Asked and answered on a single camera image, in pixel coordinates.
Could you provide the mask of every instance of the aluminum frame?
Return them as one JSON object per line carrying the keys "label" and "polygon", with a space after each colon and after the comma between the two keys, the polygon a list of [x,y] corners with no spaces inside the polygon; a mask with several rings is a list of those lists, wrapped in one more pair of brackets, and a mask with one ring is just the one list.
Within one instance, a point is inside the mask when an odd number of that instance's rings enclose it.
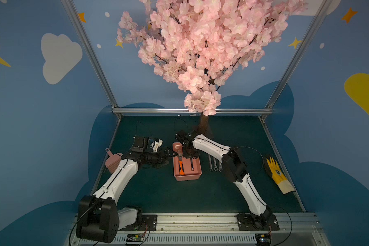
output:
{"label": "aluminum frame", "polygon": [[[268,231],[240,231],[236,220],[237,213],[158,213],[156,231],[150,233],[145,244],[195,244],[195,245],[249,245],[254,243],[256,233]],[[286,237],[291,222],[286,213],[274,213],[280,230],[272,231],[272,238]],[[292,221],[292,235],[302,235],[314,240],[315,245],[330,246],[323,228],[315,213],[289,213]],[[134,231],[118,231],[110,244],[125,244],[127,234]],[[73,238],[72,245],[91,246],[95,241]]]}
{"label": "aluminum frame", "polygon": [[[273,151],[275,152],[275,155],[276,155],[277,161],[278,161],[278,163],[279,163],[279,165],[280,165],[280,167],[281,167],[281,169],[282,169],[282,171],[283,171],[284,175],[286,176],[286,178],[288,179],[288,181],[291,183],[291,185],[294,187],[294,189],[295,189],[295,190],[297,190],[297,189],[295,188],[295,185],[294,185],[294,183],[293,183],[293,181],[292,181],[291,177],[290,177],[290,174],[288,173],[288,170],[287,170],[287,168],[286,168],[286,165],[284,164],[283,159],[281,158],[280,153],[279,153],[279,151],[277,150],[277,147],[276,147],[276,145],[275,145],[275,142],[274,142],[274,140],[273,140],[273,138],[272,138],[271,133],[270,133],[270,132],[269,132],[269,130],[268,130],[267,125],[265,124],[265,121],[263,121],[263,119],[262,119],[261,117],[259,117],[259,119],[260,119],[261,125],[262,125],[262,127],[263,127],[263,129],[264,129],[264,131],[265,131],[265,134],[266,134],[266,136],[268,137],[268,140],[269,140],[269,142],[270,142],[270,144],[271,144],[271,146],[272,146],[272,149],[273,149]],[[305,209],[305,207],[303,206],[302,200],[301,200],[300,195],[298,194],[298,192],[294,192],[294,196],[295,196],[295,198],[298,200],[298,203],[300,204],[300,207],[301,207],[301,209],[302,209],[302,212],[306,212],[306,209]]]}
{"label": "aluminum frame", "polygon": [[[116,128],[115,128],[115,131],[113,132],[113,136],[112,136],[111,142],[109,143],[109,147],[108,147],[109,149],[111,149],[112,144],[113,144],[113,141],[115,140],[115,136],[116,136],[116,133],[118,132],[118,128],[119,128],[119,124],[120,124],[120,121],[121,120],[122,120],[121,115],[118,115],[118,124],[116,124]],[[97,175],[96,181],[94,181],[94,185],[93,185],[92,191],[90,192],[90,195],[91,196],[97,190],[97,186],[98,186],[98,184],[100,182],[101,176],[102,176],[103,171],[104,171],[104,168],[105,168],[105,161],[107,159],[108,159],[108,153],[105,154],[105,158],[104,158],[103,163],[101,164],[100,170],[98,171],[98,175]]]}
{"label": "aluminum frame", "polygon": [[[145,114],[181,114],[181,115],[199,115],[199,112],[190,112],[186,108],[113,108],[113,113],[145,113]],[[216,109],[216,114],[266,114],[273,112],[272,109]]]}
{"label": "aluminum frame", "polygon": [[107,94],[108,100],[112,107],[118,107],[118,103],[116,102],[115,96],[113,95],[113,92],[109,86],[108,80],[105,77],[104,71],[98,62],[97,56],[92,48],[92,45],[90,43],[90,40],[86,34],[86,31],[81,23],[81,20],[79,19],[79,15],[77,12],[77,9],[75,8],[75,5],[72,0],[61,0],[64,9],[67,12],[67,15],[69,19],[72,22],[72,25],[74,26],[75,31],[78,34],[78,37],[89,57],[89,60],[94,68],[94,71],[96,72],[98,79],[100,80],[100,83],[105,91],[105,94]]}
{"label": "aluminum frame", "polygon": [[[304,37],[302,38],[302,42],[299,44],[299,47],[296,50],[294,56],[292,57],[288,67],[286,68],[281,79],[277,83],[277,86],[275,90],[273,91],[271,97],[269,98],[268,103],[266,104],[265,108],[271,109],[274,106],[275,102],[277,101],[278,97],[280,96],[281,92],[283,91],[284,87],[288,83],[296,67],[301,61],[303,55],[305,54],[306,49],[309,47],[310,42],[312,42],[315,34],[317,33],[318,29],[323,23],[325,17],[327,16],[327,10],[331,2],[332,0],[324,0],[321,3],[320,8],[318,9],[315,17],[310,23],[309,28],[307,29]],[[267,116],[266,114],[263,114],[261,116],[261,119],[265,120],[266,116]]]}

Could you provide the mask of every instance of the mounting plate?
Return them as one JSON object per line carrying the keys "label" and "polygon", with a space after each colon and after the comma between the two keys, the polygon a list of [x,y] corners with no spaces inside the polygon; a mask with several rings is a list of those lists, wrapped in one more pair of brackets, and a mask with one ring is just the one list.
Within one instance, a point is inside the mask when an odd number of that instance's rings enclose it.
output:
{"label": "mounting plate", "polygon": [[[156,214],[143,214],[142,221],[150,226],[150,228],[148,228],[148,231],[149,229],[150,231],[156,231],[157,224]],[[146,227],[145,224],[141,224],[141,226],[139,226],[139,223],[134,223],[132,225],[123,227],[119,231],[145,231],[145,227]]]}
{"label": "mounting plate", "polygon": [[264,226],[263,228],[258,228],[258,226],[256,226],[257,228],[254,227],[251,214],[238,214],[236,218],[238,220],[238,227],[240,231],[269,231],[269,225],[271,225],[272,231],[280,230],[275,215],[272,215],[269,218],[268,223],[266,223],[266,226]]}

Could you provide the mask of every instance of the dark green table surface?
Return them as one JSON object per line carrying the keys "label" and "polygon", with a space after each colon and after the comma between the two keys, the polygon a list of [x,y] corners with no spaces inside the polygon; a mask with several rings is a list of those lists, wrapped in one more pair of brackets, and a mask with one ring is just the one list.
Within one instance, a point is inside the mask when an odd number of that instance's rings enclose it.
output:
{"label": "dark green table surface", "polygon": [[[163,145],[172,147],[176,142],[173,122],[177,116],[125,116],[120,122],[112,152],[124,153],[133,144],[135,124],[144,123],[153,137],[163,140]],[[197,125],[199,116],[179,116],[189,128]],[[227,146],[249,146],[276,158],[264,129],[257,117],[251,116],[211,116],[209,125],[213,140]],[[186,125],[177,120],[176,131],[187,130]],[[138,136],[149,136],[149,131],[138,123]],[[262,199],[270,206],[279,206],[288,212],[301,212],[300,205],[292,193],[283,195],[274,181],[262,167],[261,156],[254,150],[241,148],[247,163],[251,180]],[[118,209],[127,205],[139,206],[145,213],[228,213],[249,212],[242,194],[225,179],[223,173],[209,170],[208,155],[200,155],[202,175],[198,180],[176,181],[173,176],[173,160],[169,164],[153,169],[143,165],[130,180],[118,201]],[[109,178],[104,170],[99,187]]]}

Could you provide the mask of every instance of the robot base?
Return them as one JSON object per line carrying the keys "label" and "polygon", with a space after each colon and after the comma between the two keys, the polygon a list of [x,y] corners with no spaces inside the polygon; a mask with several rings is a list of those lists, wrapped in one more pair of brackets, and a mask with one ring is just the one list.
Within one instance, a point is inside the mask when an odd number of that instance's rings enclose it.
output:
{"label": "robot base", "polygon": [[[157,214],[143,214],[141,221],[145,222],[150,226],[150,228],[148,228],[148,231],[156,230]],[[145,231],[145,227],[146,227],[145,224],[141,224],[141,226],[139,226],[139,223],[136,222],[132,225],[123,227],[119,231]]]}
{"label": "robot base", "polygon": [[271,225],[272,231],[280,230],[277,223],[276,216],[271,215],[268,222],[262,225],[256,220],[256,215],[253,214],[238,214],[236,219],[238,220],[238,227],[240,231],[269,231],[269,225]]}

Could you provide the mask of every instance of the vent grille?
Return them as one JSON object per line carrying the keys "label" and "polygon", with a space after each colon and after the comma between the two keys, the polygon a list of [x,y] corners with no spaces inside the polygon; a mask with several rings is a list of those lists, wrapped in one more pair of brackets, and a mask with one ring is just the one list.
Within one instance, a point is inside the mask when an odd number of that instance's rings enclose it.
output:
{"label": "vent grille", "polygon": [[[123,245],[126,243],[125,235],[118,235],[113,239],[111,245]],[[79,246],[93,245],[96,241],[80,239]],[[232,234],[155,234],[149,235],[145,244],[251,244],[256,243],[255,234],[243,235]]]}

